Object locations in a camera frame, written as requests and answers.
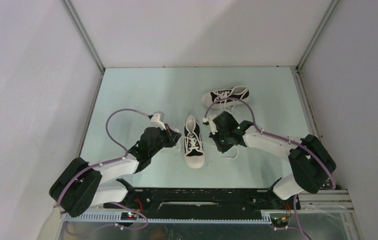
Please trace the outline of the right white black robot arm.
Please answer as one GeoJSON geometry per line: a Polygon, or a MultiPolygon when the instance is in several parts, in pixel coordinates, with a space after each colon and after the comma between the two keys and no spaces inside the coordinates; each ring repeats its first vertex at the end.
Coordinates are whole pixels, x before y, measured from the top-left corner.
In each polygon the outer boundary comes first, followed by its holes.
{"type": "Polygon", "coordinates": [[[334,181],[332,173],[337,165],[314,135],[290,138],[273,134],[252,121],[237,122],[227,111],[205,117],[202,122],[210,127],[209,137],[221,153],[242,146],[266,151],[289,162],[292,173],[278,179],[267,196],[268,204],[274,209],[281,209],[294,195],[316,194],[327,180],[334,181]]]}

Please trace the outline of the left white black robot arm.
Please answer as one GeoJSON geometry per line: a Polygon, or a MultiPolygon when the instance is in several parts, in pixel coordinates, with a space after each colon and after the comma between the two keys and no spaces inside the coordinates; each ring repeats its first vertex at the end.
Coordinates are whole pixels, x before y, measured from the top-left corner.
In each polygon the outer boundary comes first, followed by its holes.
{"type": "Polygon", "coordinates": [[[148,127],[124,157],[93,165],[81,157],[75,158],[51,186],[49,195],[71,217],[110,202],[130,208],[135,194],[119,177],[141,172],[162,149],[176,146],[181,136],[168,125],[165,129],[148,127]]]}

